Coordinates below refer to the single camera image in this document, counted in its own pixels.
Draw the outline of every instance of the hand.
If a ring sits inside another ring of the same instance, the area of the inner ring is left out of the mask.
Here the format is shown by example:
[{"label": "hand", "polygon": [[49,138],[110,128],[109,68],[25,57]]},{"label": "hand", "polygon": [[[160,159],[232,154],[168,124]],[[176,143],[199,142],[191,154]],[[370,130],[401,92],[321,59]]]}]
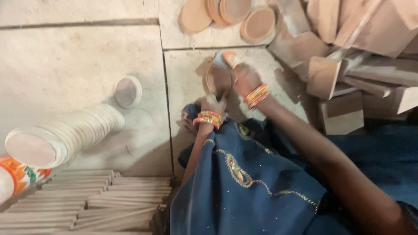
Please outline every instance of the hand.
[{"label": "hand", "polygon": [[234,76],[234,88],[244,98],[263,84],[258,73],[247,64],[237,65],[234,68]]},{"label": "hand", "polygon": [[201,111],[212,111],[221,115],[221,118],[224,117],[225,108],[227,107],[225,97],[222,97],[218,102],[214,94],[209,94],[200,98],[197,103],[201,105]]}]

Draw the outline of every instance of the plastic container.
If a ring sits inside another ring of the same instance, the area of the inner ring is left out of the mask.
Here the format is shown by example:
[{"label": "plastic container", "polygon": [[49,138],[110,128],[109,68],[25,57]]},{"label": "plastic container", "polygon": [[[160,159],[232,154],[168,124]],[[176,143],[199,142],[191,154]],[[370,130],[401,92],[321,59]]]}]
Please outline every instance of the plastic container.
[{"label": "plastic container", "polygon": [[47,179],[51,169],[29,167],[9,154],[0,156],[0,204],[36,183]]}]

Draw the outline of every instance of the stack of wooden discs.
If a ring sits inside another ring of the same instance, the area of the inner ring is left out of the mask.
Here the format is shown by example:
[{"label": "stack of wooden discs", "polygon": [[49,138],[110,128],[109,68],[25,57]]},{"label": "stack of wooden discs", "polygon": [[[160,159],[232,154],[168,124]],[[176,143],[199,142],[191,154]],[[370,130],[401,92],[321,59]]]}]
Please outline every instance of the stack of wooden discs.
[{"label": "stack of wooden discs", "polygon": [[259,43],[272,33],[275,15],[267,6],[256,7],[251,12],[251,4],[251,0],[189,0],[183,6],[178,24],[183,33],[194,34],[203,31],[212,21],[218,28],[243,22],[242,39]]},{"label": "stack of wooden discs", "polygon": [[8,153],[33,167],[49,169],[99,143],[125,125],[122,114],[106,104],[93,105],[44,124],[12,130],[6,137]]}]

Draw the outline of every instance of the forearm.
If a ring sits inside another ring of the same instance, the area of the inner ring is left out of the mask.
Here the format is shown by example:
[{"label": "forearm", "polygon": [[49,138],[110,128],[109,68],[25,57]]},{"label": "forearm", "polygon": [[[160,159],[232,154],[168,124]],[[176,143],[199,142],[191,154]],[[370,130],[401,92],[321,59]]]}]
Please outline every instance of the forearm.
[{"label": "forearm", "polygon": [[407,229],[408,223],[399,205],[330,140],[272,96],[256,107],[286,134],[301,156],[325,176],[332,191],[364,229],[381,234]]},{"label": "forearm", "polygon": [[201,123],[199,126],[199,131],[196,136],[196,140],[193,145],[193,149],[190,154],[189,162],[187,163],[186,171],[184,172],[183,181],[181,185],[184,185],[187,179],[193,174],[197,162],[199,160],[200,151],[202,150],[203,145],[205,144],[206,139],[209,134],[213,131],[214,126],[208,123]]}]

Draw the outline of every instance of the orange label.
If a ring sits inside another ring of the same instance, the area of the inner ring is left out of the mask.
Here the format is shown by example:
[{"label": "orange label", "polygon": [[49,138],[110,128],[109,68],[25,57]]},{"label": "orange label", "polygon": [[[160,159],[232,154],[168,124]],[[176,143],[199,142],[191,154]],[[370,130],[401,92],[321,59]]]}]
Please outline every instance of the orange label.
[{"label": "orange label", "polygon": [[12,158],[8,153],[0,155],[0,167],[7,170],[13,178],[15,184],[13,195],[35,185],[39,181],[47,178],[51,173],[51,169],[29,167]]}]

